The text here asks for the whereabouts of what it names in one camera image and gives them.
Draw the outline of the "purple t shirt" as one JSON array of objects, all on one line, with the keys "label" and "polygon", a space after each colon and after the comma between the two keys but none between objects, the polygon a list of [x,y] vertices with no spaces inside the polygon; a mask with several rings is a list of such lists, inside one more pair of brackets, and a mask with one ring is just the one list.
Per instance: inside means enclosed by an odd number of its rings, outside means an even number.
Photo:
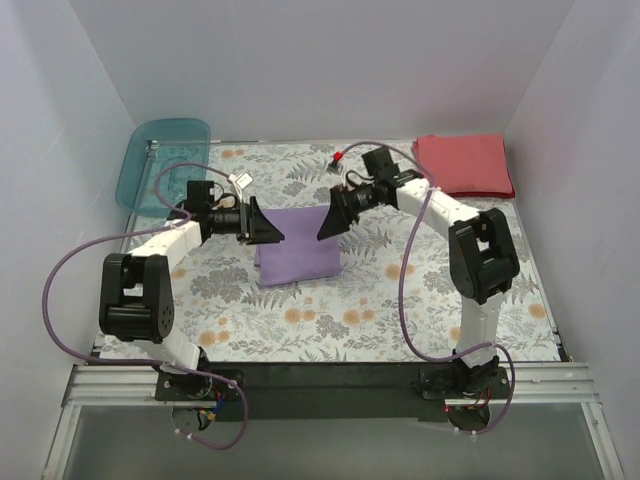
[{"label": "purple t shirt", "polygon": [[266,218],[284,234],[284,240],[256,247],[254,265],[259,268],[261,286],[282,286],[341,273],[338,238],[321,241],[316,238],[327,213],[328,206],[264,211]]}]

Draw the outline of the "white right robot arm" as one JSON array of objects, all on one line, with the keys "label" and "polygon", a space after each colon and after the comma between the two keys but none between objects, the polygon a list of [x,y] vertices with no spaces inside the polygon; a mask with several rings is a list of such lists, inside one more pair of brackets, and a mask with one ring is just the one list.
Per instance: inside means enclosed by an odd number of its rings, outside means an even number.
[{"label": "white right robot arm", "polygon": [[444,193],[435,176],[415,163],[400,169],[392,156],[397,148],[372,142],[362,156],[367,175],[352,185],[342,179],[330,191],[328,213],[317,233],[320,240],[346,233],[361,213],[391,206],[427,225],[448,245],[449,276],[461,297],[460,337],[448,363],[454,389],[475,397],[489,384],[484,368],[507,353],[496,341],[501,305],[520,273],[519,259],[504,213],[481,211]]}]

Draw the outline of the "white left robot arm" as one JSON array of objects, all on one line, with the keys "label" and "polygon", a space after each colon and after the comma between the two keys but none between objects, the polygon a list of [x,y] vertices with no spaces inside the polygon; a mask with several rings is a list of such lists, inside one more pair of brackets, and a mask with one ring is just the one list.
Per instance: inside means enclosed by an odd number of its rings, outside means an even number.
[{"label": "white left robot arm", "polygon": [[158,367],[182,370],[178,387],[193,400],[213,386],[211,373],[199,366],[196,344],[174,327],[172,270],[213,235],[234,235],[247,245],[279,243],[285,235],[261,211],[255,197],[236,197],[231,208],[218,208],[215,183],[187,183],[186,199],[176,205],[165,229],[125,254],[103,262],[99,326],[101,331],[142,349]]}]

